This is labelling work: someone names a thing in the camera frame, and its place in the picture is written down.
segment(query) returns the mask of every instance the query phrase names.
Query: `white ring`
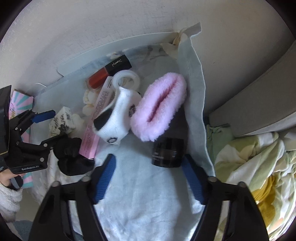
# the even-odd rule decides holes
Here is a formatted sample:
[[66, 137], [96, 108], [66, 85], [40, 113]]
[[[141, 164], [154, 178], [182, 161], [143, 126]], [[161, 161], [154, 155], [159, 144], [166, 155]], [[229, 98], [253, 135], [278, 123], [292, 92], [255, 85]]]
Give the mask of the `white ring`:
[[119, 88], [118, 81], [124, 77], [129, 77], [133, 80], [133, 86], [129, 88], [130, 90], [138, 90], [140, 86], [140, 77], [134, 71], [131, 70], [121, 70], [113, 76], [112, 84], [115, 89]]

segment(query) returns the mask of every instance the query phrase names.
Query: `blanket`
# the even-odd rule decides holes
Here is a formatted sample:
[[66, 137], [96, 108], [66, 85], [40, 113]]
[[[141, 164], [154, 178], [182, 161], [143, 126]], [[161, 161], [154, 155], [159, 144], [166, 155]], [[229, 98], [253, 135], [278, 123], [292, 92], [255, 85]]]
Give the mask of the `blanket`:
[[[296, 151], [286, 152], [279, 135], [264, 133], [230, 141], [216, 156], [217, 178], [245, 182], [262, 214], [270, 240], [286, 232], [295, 217]], [[216, 240], [221, 240], [227, 217], [221, 213]]]

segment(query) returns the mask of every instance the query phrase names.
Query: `lip gloss tube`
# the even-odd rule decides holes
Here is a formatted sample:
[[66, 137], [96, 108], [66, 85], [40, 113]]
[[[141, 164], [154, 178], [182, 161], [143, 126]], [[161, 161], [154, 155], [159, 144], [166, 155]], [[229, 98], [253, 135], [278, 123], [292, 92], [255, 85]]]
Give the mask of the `lip gloss tube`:
[[104, 84], [108, 76], [114, 76], [117, 72], [130, 68], [130, 61], [122, 55], [90, 76], [86, 80], [87, 86], [89, 89], [97, 89]]

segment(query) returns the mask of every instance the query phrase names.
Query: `white fuzzy sleeve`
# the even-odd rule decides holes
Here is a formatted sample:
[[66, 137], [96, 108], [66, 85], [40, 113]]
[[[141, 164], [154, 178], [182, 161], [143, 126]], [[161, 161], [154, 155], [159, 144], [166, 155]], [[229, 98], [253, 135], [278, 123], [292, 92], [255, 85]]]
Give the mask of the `white fuzzy sleeve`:
[[15, 220], [15, 214], [20, 209], [22, 189], [9, 189], [0, 183], [0, 213], [6, 222]]

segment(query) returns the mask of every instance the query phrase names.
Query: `fuzzy pink scrunchie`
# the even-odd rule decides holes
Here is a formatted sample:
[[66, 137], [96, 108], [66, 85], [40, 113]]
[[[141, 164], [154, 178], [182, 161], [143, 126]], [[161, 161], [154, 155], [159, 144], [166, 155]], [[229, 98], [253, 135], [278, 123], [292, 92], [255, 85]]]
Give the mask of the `fuzzy pink scrunchie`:
[[131, 129], [142, 141], [155, 141], [168, 129], [186, 98], [186, 81], [167, 73], [151, 84], [131, 117]]

